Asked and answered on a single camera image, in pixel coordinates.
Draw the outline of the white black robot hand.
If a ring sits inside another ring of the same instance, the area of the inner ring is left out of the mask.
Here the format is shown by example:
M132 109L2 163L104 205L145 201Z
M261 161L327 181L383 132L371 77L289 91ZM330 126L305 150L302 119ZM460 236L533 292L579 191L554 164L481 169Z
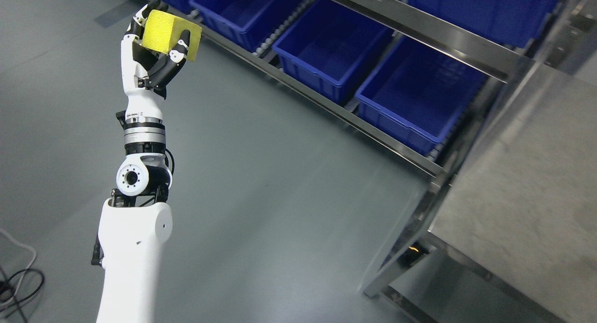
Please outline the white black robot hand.
M121 40L122 87L128 99L152 92L167 97L167 85L181 71L187 60L191 32L182 31L179 40L166 54L149 50L141 44L145 25L152 10L160 10L161 1L152 0L133 15Z

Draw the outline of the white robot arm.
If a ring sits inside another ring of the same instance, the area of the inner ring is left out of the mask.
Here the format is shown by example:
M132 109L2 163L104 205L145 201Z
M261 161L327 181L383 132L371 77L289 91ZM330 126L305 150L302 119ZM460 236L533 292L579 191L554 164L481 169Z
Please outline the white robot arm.
M155 321L163 249L173 231L167 200L175 172L160 104L187 61L192 39L185 29L167 53L143 46L151 15L167 9L162 0L145 4L121 40L127 105L116 117L124 132L125 159L117 169L117 186L103 203L92 251L91 264L104 270L98 323Z

